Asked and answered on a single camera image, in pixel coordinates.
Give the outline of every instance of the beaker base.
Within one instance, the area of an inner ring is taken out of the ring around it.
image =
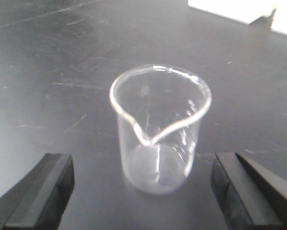
[[[138,146],[129,154],[123,170],[137,189],[150,194],[170,193],[186,179],[182,157],[167,145]]]

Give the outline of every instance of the black clamp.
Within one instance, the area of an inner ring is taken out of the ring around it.
[[[73,188],[71,155],[45,154],[0,198],[0,230],[56,230]]]
[[[287,230],[287,181],[238,153],[217,153],[211,186],[231,230]]]

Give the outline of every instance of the beaker rim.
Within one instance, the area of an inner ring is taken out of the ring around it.
[[[127,113],[118,103],[116,100],[116,92],[125,81],[127,81],[131,77],[135,77],[137,75],[141,75],[144,73],[151,73],[154,71],[162,71],[167,72],[168,74],[174,73],[176,75],[180,75],[183,78],[189,79],[190,82],[197,85],[197,87],[200,88],[203,96],[204,96],[204,104],[203,106],[193,115],[181,119],[177,122],[174,122],[167,127],[165,127],[161,132],[155,136],[155,137],[149,137],[146,133],[144,133],[139,126],[139,124],[136,122],[135,118]],[[115,81],[112,83],[109,91],[109,99],[112,107],[116,111],[116,113],[120,116],[122,116],[127,122],[130,123],[130,125],[133,127],[134,132],[136,133],[137,138],[139,141],[145,145],[151,145],[157,143],[160,139],[168,135],[169,133],[172,133],[180,128],[183,128],[185,126],[188,126],[194,122],[197,122],[201,120],[201,118],[207,113],[211,106],[212,102],[212,94],[210,91],[209,86],[205,83],[203,79],[192,73],[191,71],[188,71],[186,69],[172,66],[172,65],[163,65],[163,64],[149,64],[149,65],[143,65],[138,66],[133,69],[130,69],[124,73],[122,73],[119,77],[115,79]]]

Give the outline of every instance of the black countertop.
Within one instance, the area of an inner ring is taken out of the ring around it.
[[[244,150],[287,179],[287,37],[179,0],[0,0],[0,196],[46,152],[76,185],[60,230],[227,229],[209,185],[215,152]],[[163,63],[202,77],[213,102],[193,171],[173,194],[124,182],[113,80]]]

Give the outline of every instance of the empty beaker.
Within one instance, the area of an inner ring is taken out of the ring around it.
[[[185,69],[145,65],[121,74],[109,97],[128,181],[150,194],[179,188],[191,171],[200,121],[211,105],[207,84]]]

